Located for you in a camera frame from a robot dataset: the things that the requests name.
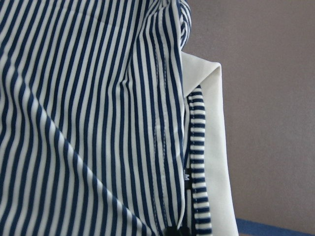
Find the white fabric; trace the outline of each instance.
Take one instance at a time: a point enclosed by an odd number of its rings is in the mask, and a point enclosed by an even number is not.
[[[182,63],[184,96],[200,84],[205,103],[205,175],[213,235],[237,236],[227,168],[221,64],[184,52]]]

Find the brown surface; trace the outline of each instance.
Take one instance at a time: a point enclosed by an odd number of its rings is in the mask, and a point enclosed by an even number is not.
[[[222,64],[237,218],[315,233],[315,1],[189,0],[185,52]]]

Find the blue and white striped garment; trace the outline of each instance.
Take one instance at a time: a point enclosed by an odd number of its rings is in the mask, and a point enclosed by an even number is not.
[[[189,31],[184,0],[0,1],[0,235],[212,234]]]

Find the blue edge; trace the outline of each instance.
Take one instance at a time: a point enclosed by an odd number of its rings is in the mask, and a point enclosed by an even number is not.
[[[238,232],[251,236],[315,236],[248,220],[236,219]]]

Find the clothing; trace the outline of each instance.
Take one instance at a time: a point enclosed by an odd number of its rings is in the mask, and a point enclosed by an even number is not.
[[[187,3],[0,4],[0,235],[211,235]]]

